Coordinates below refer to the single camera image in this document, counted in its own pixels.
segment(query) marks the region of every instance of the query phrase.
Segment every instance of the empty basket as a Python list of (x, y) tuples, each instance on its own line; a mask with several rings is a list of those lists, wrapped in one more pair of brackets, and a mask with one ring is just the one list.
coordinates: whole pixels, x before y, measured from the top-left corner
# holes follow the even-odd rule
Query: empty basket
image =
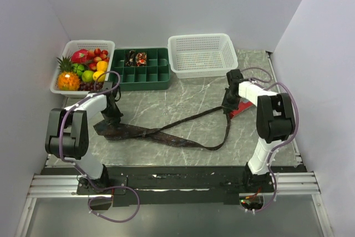
[(171, 70), (179, 79), (223, 76), (238, 67), (227, 34), (172, 36), (168, 40)]

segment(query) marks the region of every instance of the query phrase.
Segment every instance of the red object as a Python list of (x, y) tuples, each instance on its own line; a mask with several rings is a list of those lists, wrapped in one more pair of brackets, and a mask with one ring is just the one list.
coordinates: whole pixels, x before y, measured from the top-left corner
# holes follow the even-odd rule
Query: red object
[(96, 71), (97, 70), (96, 63), (90, 63), (89, 68), (93, 71)]
[(102, 60), (102, 58), (100, 58), (100, 57), (94, 58), (94, 62), (96, 62), (96, 63), (98, 63), (98, 62), (101, 61), (101, 60)]
[(100, 50), (100, 48), (95, 49), (94, 53), (95, 53), (96, 56), (101, 55), (101, 50)]
[(87, 60), (88, 60), (88, 51), (86, 49), (78, 50), (74, 52), (74, 54), (72, 55), (73, 63), (79, 63), (79, 64), (86, 63)]
[(95, 52), (93, 50), (88, 51), (88, 57), (89, 58), (94, 58), (95, 57)]
[(102, 53), (102, 54), (100, 55), (100, 58), (101, 58), (101, 59), (105, 59), (105, 58), (107, 58), (107, 56), (106, 56), (106, 54), (103, 54), (103, 53)]
[(252, 105), (253, 105), (253, 103), (251, 103), (250, 101), (248, 101), (248, 102), (240, 102), (239, 106), (238, 106), (238, 110), (233, 110), (232, 112), (230, 112), (229, 113), (229, 118), (230, 119), (234, 118), (235, 116), (239, 115), (244, 110), (246, 110), (249, 107), (251, 107)]

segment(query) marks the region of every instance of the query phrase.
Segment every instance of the fruit basket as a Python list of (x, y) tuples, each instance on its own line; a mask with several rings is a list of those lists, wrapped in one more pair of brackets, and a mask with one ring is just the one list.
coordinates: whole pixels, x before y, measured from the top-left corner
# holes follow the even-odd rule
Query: fruit basket
[[(92, 78), (95, 78), (94, 74), (96, 74), (96, 76), (99, 74), (99, 72), (96, 73), (95, 70), (95, 68), (98, 66), (97, 64), (99, 64), (100, 61), (106, 62), (100, 63), (100, 66), (103, 66), (103, 69), (111, 69), (114, 49), (115, 43), (112, 41), (74, 40), (68, 42), (60, 58), (61, 63), (58, 63), (58, 68), (55, 70), (53, 80), (50, 85), (50, 90), (52, 93), (62, 94), (71, 98), (84, 98), (89, 93), (89, 91), (93, 89), (94, 81)], [(70, 63), (68, 62), (68, 59), (71, 60), (72, 63), (72, 70), (70, 71), (68, 71), (70, 69)], [(61, 77), (61, 75), (69, 77), (69, 79), (71, 79), (70, 76), (72, 75), (73, 81), (70, 81), (68, 85), (63, 85), (63, 80), (61, 79), (63, 77)], [(108, 80), (108, 78), (108, 75), (106, 75), (104, 79), (101, 77), (98, 80), (98, 82), (100, 82), (99, 85), (102, 86), (103, 80)]]
[[(128, 67), (125, 64), (126, 55), (131, 51), (136, 54), (145, 54), (144, 65), (133, 64)], [(170, 67), (167, 48), (132, 48), (116, 49), (111, 70), (121, 75), (122, 91), (141, 90), (166, 90), (170, 85)], [(109, 75), (109, 81), (117, 82), (114, 74)]]

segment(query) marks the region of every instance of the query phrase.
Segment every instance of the gray marble table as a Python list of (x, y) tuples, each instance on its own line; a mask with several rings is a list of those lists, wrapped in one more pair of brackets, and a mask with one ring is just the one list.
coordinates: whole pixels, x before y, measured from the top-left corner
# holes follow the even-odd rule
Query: gray marble table
[[(265, 51), (240, 50), (237, 51), (237, 57), (240, 69), (261, 67), (271, 72)], [(259, 70), (248, 70), (244, 76), (267, 78)], [(141, 127), (160, 128), (221, 105), (225, 87), (226, 77), (177, 79), (172, 74), (168, 90), (122, 92), (122, 98), (117, 102), (124, 114), (121, 121)], [(66, 105), (76, 101), (68, 99)], [(89, 151), (105, 165), (245, 165), (252, 157), (258, 139), (255, 107), (234, 117), (226, 143), (215, 152), (201, 148), (182, 149), (143, 140), (109, 142), (98, 136), (92, 127), (102, 119), (102, 115), (97, 114), (89, 121)], [(166, 133), (214, 146), (222, 142), (225, 127), (226, 119), (220, 110), (167, 130)], [(274, 165), (297, 165), (293, 144), (282, 148), (275, 158)], [(54, 156), (49, 156), (47, 160), (48, 167), (65, 165)]]

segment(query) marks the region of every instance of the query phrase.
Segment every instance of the lemon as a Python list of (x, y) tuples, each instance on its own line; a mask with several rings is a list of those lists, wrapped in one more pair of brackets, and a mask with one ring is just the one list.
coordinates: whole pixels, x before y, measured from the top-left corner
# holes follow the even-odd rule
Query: lemon
[(99, 61), (98, 64), (96, 64), (96, 68), (99, 71), (105, 72), (108, 68), (109, 64), (106, 61)]
[(93, 79), (95, 82), (98, 82), (98, 83), (103, 83), (105, 81), (105, 76), (106, 75), (102, 75), (100, 77), (101, 74), (103, 74), (104, 72), (102, 70), (99, 70), (97, 72), (94, 72), (93, 74)]

